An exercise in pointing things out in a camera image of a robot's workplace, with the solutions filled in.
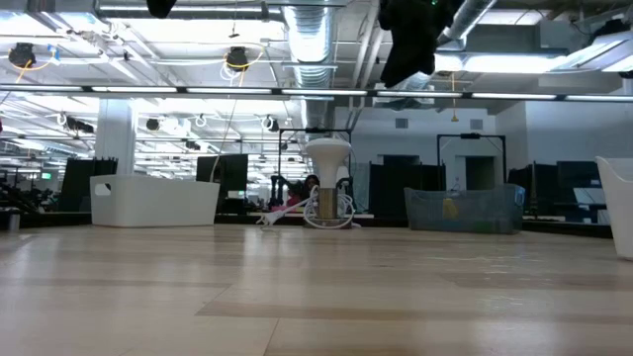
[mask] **white pillar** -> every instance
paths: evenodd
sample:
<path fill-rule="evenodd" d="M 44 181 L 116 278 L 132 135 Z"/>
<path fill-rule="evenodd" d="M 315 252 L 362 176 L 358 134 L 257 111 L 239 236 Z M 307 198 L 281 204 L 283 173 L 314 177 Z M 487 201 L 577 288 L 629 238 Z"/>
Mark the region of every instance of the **white pillar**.
<path fill-rule="evenodd" d="M 138 117 L 127 99 L 101 99 L 95 157 L 118 158 L 117 174 L 134 174 Z"/>

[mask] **air vent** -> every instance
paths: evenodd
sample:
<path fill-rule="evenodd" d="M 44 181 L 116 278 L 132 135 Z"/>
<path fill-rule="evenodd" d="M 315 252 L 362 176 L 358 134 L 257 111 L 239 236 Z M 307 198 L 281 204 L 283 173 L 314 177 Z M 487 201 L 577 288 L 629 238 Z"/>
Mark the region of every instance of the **air vent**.
<path fill-rule="evenodd" d="M 484 129 L 484 120 L 482 119 L 471 120 L 471 130 L 483 130 L 483 129 Z"/>
<path fill-rule="evenodd" d="M 408 129 L 408 119 L 396 118 L 396 129 Z"/>

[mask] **white storage tub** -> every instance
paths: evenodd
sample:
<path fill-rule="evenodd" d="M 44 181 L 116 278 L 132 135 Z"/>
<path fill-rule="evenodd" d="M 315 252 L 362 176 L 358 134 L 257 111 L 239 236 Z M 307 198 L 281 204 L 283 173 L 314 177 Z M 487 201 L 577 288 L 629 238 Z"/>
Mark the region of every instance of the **white storage tub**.
<path fill-rule="evenodd" d="M 617 255 L 633 260 L 633 158 L 597 157 Z"/>
<path fill-rule="evenodd" d="M 220 184 L 138 175 L 90 178 L 92 224 L 115 227 L 213 225 Z"/>

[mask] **wooden floor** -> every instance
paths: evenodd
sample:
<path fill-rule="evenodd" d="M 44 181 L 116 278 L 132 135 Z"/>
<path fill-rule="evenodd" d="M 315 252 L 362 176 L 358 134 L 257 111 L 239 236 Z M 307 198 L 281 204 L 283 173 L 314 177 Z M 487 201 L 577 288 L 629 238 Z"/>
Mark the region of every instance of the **wooden floor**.
<path fill-rule="evenodd" d="M 633 355 L 613 241 L 363 228 L 0 235 L 0 355 Z"/>

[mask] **ceiling light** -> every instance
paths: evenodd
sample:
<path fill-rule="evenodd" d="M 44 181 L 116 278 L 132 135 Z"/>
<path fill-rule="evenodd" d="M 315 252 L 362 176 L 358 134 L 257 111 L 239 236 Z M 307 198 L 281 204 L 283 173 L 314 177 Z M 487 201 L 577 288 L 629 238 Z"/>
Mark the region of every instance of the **ceiling light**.
<path fill-rule="evenodd" d="M 100 6 L 99 11 L 148 11 L 146 6 Z M 182 6 L 176 5 L 171 9 L 172 12 L 252 12 L 261 11 L 261 8 L 257 7 L 224 7 L 224 6 Z M 279 14 L 280 10 L 270 9 L 271 14 Z"/>
<path fill-rule="evenodd" d="M 71 86 L 71 85 L 18 85 L 18 84 L 0 84 L 0 90 L 9 90 L 9 91 L 82 91 L 83 89 L 80 86 Z"/>
<path fill-rule="evenodd" d="M 536 55 L 475 55 L 464 64 L 464 70 L 479 73 L 540 74 L 551 70 L 563 57 Z"/>
<path fill-rule="evenodd" d="M 382 90 L 376 93 L 381 97 L 407 98 L 461 98 L 462 93 L 432 92 L 432 91 L 390 91 Z"/>
<path fill-rule="evenodd" d="M 329 90 L 329 89 L 282 89 L 286 95 L 345 95 L 365 96 L 367 90 Z"/>
<path fill-rule="evenodd" d="M 435 71 L 460 71 L 463 68 L 462 58 L 457 55 L 435 55 Z"/>
<path fill-rule="evenodd" d="M 244 139 L 244 143 L 279 143 L 277 139 Z"/>
<path fill-rule="evenodd" d="M 607 67 L 603 71 L 606 71 L 606 72 L 628 72 L 628 71 L 631 71 L 631 70 L 633 70 L 633 55 L 629 56 L 628 58 L 624 58 L 624 59 L 620 60 L 619 62 L 611 65 L 610 67 Z"/>
<path fill-rule="evenodd" d="M 614 41 L 606 44 L 592 44 L 565 57 L 563 61 L 560 62 L 553 70 L 580 68 L 622 43 L 624 43 L 624 41 Z"/>
<path fill-rule="evenodd" d="M 26 138 L 26 139 L 56 139 L 56 140 L 73 140 L 75 139 L 75 137 L 71 137 L 71 136 L 46 136 L 46 135 L 31 135 L 31 134 L 27 134 L 24 136 L 16 136 L 16 137 L 7 137 L 5 136 L 4 138 Z M 91 136 L 83 136 L 82 138 L 94 138 L 94 135 Z"/>
<path fill-rule="evenodd" d="M 633 103 L 633 96 L 624 95 L 568 95 L 566 101 Z"/>
<path fill-rule="evenodd" d="M 36 149 L 36 150 L 45 150 L 46 149 L 46 147 L 44 147 L 43 144 L 37 143 L 37 142 L 33 142 L 31 140 L 28 140 L 28 139 L 16 139 L 15 142 L 17 143 L 17 145 L 19 145 L 20 147 L 23 147 L 23 148 Z"/>
<path fill-rule="evenodd" d="M 96 92 L 133 92 L 133 93 L 175 93 L 177 92 L 174 87 L 92 87 L 92 90 Z"/>
<path fill-rule="evenodd" d="M 509 99 L 509 100 L 554 100 L 551 94 L 504 94 L 504 93 L 473 93 L 474 99 Z"/>
<path fill-rule="evenodd" d="M 270 89 L 255 88 L 187 88 L 192 94 L 272 94 Z"/>
<path fill-rule="evenodd" d="M 20 130 L 20 129 L 14 128 L 14 127 L 10 127 L 10 126 L 3 126 L 2 129 L 3 129 L 3 131 L 5 133 L 25 134 L 25 132 L 23 130 Z"/>

